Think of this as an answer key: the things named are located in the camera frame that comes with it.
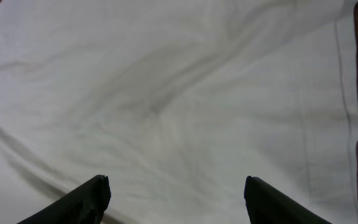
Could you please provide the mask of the white t-shirt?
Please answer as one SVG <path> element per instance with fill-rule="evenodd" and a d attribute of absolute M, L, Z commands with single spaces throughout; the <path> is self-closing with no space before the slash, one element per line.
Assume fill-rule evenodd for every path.
<path fill-rule="evenodd" d="M 108 223 L 248 223 L 248 176 L 358 223 L 354 6 L 2 1 L 0 223 L 98 174 Z"/>

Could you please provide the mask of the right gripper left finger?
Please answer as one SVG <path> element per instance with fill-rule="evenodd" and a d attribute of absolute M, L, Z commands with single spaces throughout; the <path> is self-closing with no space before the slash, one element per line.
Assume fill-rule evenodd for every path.
<path fill-rule="evenodd" d="M 96 175 L 18 224 L 100 224 L 110 199 L 108 176 Z"/>

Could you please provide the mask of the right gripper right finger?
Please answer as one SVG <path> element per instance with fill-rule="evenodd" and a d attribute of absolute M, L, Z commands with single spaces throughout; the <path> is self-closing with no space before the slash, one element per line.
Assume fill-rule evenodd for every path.
<path fill-rule="evenodd" d="M 258 177 L 246 178 L 244 199 L 251 224 L 330 224 Z"/>

